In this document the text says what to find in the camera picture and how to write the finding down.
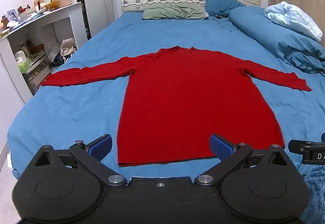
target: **floor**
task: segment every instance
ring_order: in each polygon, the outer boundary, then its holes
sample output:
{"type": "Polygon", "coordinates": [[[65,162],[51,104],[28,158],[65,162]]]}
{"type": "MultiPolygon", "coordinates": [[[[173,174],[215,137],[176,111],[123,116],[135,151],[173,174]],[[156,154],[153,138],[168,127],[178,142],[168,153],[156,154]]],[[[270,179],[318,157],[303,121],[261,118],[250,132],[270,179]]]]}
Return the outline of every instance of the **floor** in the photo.
{"type": "Polygon", "coordinates": [[[8,168],[7,160],[0,172],[0,224],[16,224],[20,217],[12,202],[11,193],[17,182],[8,168]]]}

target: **blue pillow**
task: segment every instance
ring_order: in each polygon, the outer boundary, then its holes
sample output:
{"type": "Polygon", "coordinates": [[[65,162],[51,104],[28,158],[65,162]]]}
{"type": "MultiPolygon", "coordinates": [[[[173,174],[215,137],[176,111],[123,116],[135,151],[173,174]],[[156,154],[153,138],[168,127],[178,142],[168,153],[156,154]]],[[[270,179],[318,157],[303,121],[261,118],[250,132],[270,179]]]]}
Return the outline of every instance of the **blue pillow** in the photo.
{"type": "Polygon", "coordinates": [[[210,16],[228,17],[229,13],[237,7],[245,6],[237,0],[205,0],[205,10],[210,16]]]}

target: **blue gripper pad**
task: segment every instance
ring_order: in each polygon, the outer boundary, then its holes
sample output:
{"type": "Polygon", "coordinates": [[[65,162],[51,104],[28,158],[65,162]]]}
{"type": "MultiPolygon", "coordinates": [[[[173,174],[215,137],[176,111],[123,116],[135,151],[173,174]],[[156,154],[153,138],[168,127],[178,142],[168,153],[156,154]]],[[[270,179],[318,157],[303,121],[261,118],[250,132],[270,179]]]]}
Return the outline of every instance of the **blue gripper pad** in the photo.
{"type": "Polygon", "coordinates": [[[102,136],[88,144],[88,154],[101,161],[112,150],[113,141],[110,135],[102,136]]]}
{"type": "Polygon", "coordinates": [[[237,150],[237,146],[217,134],[212,134],[210,137],[210,150],[223,161],[237,150]]]}

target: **sweater sleeve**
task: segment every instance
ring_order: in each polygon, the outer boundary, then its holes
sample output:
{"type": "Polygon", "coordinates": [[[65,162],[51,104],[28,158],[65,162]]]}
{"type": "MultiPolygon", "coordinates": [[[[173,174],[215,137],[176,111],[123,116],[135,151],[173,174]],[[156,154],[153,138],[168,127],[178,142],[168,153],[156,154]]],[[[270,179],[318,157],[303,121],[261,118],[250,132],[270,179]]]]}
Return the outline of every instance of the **sweater sleeve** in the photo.
{"type": "Polygon", "coordinates": [[[153,53],[137,57],[122,57],[116,62],[97,65],[94,67],[71,68],[50,75],[41,85],[64,87],[69,85],[87,84],[96,81],[109,80],[126,76],[134,72],[153,53]]]}
{"type": "Polygon", "coordinates": [[[242,60],[240,62],[240,68],[243,69],[245,74],[249,74],[260,80],[288,88],[311,91],[311,88],[306,84],[306,80],[298,78],[295,73],[286,74],[249,60],[242,60]]]}

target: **desk top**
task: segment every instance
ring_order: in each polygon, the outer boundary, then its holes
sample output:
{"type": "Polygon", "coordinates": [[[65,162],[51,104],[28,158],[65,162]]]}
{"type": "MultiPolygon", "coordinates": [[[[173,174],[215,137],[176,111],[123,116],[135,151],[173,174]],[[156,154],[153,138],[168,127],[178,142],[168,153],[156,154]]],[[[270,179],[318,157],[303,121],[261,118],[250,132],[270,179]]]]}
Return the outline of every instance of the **desk top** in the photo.
{"type": "Polygon", "coordinates": [[[67,8],[70,8],[70,7],[72,7],[72,6],[78,5],[78,4],[80,4],[80,3],[81,3],[81,2],[73,3],[73,4],[70,4],[70,5],[64,6],[64,7],[62,7],[62,8],[56,9],[56,10],[54,10],[54,11],[51,11],[51,12],[48,13],[48,14],[43,14],[42,16],[37,17],[37,18],[35,18],[35,19],[31,19],[29,22],[25,23],[24,25],[20,26],[19,28],[15,29],[15,30],[11,31],[9,34],[7,34],[5,37],[1,38],[0,40],[7,38],[8,36],[10,36],[11,34],[13,34],[14,32],[17,32],[17,31],[19,31],[20,29],[23,29],[23,28],[26,27],[27,25],[30,25],[31,23],[33,23],[33,22],[35,22],[35,21],[38,21],[38,20],[41,19],[41,18],[44,18],[44,17],[46,17],[46,16],[48,16],[48,15],[51,15],[51,14],[53,14],[53,13],[56,13],[56,12],[60,12],[60,11],[62,11],[62,10],[65,10],[65,9],[67,9],[67,8]]]}

